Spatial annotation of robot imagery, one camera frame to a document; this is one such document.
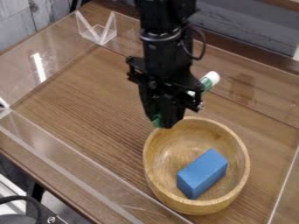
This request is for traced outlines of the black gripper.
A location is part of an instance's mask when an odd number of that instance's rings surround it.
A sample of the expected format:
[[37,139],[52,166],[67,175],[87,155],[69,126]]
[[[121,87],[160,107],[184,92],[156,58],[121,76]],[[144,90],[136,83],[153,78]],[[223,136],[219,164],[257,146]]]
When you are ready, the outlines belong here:
[[172,94],[196,89],[197,79],[192,75],[191,66],[195,60],[201,59],[205,47],[199,56],[192,54],[192,33],[187,29],[161,34],[141,31],[140,40],[144,56],[125,58],[129,66],[127,75],[139,86],[147,118],[152,122],[159,114],[160,127],[169,129],[183,119],[185,110]]

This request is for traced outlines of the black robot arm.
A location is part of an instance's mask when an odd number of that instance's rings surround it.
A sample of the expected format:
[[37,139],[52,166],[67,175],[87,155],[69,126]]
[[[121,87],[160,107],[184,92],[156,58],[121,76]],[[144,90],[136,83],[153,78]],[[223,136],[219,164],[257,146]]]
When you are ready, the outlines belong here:
[[144,55],[125,58],[127,78],[137,85],[153,126],[169,129],[201,104],[204,88],[191,72],[192,62],[203,58],[192,54],[196,0],[136,0],[136,5]]

